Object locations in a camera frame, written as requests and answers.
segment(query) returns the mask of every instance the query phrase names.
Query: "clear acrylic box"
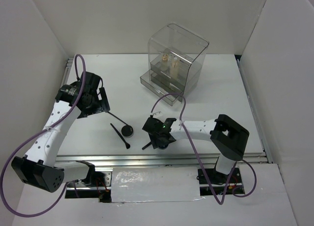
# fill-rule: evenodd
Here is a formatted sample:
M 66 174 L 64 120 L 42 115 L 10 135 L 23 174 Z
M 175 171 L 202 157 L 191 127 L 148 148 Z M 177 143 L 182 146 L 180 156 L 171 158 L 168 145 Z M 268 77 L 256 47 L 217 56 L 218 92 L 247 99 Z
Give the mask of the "clear acrylic box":
M 197 85 L 209 42 L 190 30 L 170 23 L 148 42 L 149 70 L 141 83 L 159 97 L 167 93 L 187 96 Z M 182 97 L 168 96 L 172 106 Z

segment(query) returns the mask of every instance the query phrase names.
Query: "black ladle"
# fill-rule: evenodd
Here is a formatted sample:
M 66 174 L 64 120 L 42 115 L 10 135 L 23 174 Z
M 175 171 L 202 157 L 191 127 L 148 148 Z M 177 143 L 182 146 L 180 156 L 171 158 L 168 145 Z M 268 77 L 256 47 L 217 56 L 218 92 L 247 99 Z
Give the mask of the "black ladle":
M 116 127 L 113 126 L 113 124 L 110 123 L 110 125 L 112 126 L 112 128 L 114 129 L 114 131 L 116 131 L 116 133 L 119 135 L 119 137 L 121 138 L 121 140 L 124 142 L 124 144 L 126 145 L 126 148 L 129 149 L 131 147 L 130 144 L 128 144 L 124 137 L 120 134 L 120 132 L 116 129 Z

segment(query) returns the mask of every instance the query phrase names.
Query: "display case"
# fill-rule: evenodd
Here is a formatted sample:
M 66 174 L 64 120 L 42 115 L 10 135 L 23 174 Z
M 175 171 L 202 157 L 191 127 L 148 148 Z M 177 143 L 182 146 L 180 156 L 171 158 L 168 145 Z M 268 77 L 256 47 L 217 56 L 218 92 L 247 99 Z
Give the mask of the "display case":
M 141 83 L 159 97 L 167 93 L 187 96 L 197 85 L 209 42 L 176 24 L 170 23 L 148 42 L 149 70 Z M 170 106 L 179 95 L 164 98 Z

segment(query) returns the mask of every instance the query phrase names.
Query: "robotic arm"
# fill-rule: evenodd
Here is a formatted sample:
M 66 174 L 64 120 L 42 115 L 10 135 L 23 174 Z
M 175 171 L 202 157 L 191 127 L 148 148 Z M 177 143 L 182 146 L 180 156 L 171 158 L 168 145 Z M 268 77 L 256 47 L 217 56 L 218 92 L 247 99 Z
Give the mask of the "robotic arm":
M 85 185 L 90 185 L 93 179 L 102 177 L 103 174 L 96 172 L 94 165 L 85 161 L 55 165 L 59 148 L 77 118 L 110 111 L 103 86 L 99 88 L 102 99 L 98 98 L 97 89 L 100 81 L 102 78 L 98 75 L 86 72 L 84 90 L 79 102 L 62 122 L 51 128 L 52 124 L 70 110 L 79 94 L 81 79 L 60 88 L 55 98 L 53 111 L 44 126 L 47 132 L 35 141 L 24 157 L 14 157 L 11 163 L 12 168 L 24 183 L 53 193 L 64 182 L 81 179 Z
M 221 152 L 215 169 L 229 174 L 236 161 L 243 159 L 249 132 L 225 114 L 218 119 L 204 121 L 183 121 L 192 139 L 213 142 Z M 153 148 L 165 149 L 179 139 L 187 139 L 186 132 L 176 118 L 165 122 L 150 116 L 143 130 L 149 134 Z

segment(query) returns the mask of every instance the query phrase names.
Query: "gray wall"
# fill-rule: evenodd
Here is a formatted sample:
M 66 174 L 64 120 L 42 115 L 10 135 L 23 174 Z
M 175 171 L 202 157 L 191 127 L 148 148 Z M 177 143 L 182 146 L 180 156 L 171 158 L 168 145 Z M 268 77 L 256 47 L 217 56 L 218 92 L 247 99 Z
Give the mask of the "gray wall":
M 70 55 L 146 53 L 175 21 L 210 41 L 208 53 L 242 54 L 265 0 L 34 0 Z
M 267 0 L 241 68 L 297 222 L 313 225 L 312 4 L 308 0 Z
M 1 169 L 19 144 L 42 129 L 61 84 L 66 58 L 31 0 L 0 0 Z M 22 187 L 9 167 L 4 191 L 14 209 Z M 0 219 L 4 226 L 13 221 L 2 202 Z

